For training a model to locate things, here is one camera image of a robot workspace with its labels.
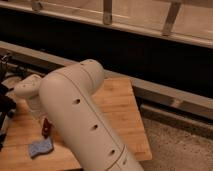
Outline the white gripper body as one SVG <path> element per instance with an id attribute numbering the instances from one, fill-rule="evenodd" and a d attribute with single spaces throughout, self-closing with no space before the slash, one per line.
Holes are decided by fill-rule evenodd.
<path id="1" fill-rule="evenodd" d="M 41 105 L 40 99 L 38 97 L 31 98 L 28 100 L 29 111 L 33 117 L 37 120 L 40 120 L 45 116 L 44 109 Z"/>

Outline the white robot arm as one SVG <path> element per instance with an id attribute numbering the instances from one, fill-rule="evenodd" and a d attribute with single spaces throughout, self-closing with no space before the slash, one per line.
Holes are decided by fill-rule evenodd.
<path id="1" fill-rule="evenodd" d="M 104 80 L 102 65 L 87 59 L 19 82 L 16 96 L 32 115 L 47 117 L 85 171 L 144 171 L 92 99 Z"/>

